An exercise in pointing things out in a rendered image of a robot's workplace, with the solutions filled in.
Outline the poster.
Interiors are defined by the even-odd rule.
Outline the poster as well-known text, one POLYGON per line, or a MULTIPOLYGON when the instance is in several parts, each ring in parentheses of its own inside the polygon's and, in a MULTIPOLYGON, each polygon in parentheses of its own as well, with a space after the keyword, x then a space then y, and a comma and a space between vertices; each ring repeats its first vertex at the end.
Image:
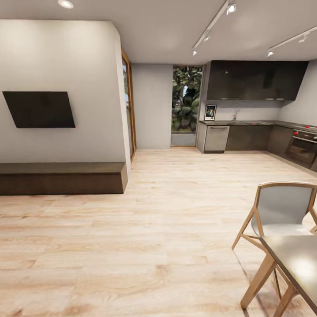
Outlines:
POLYGON ((217 105, 206 105, 205 121, 214 121, 217 105))

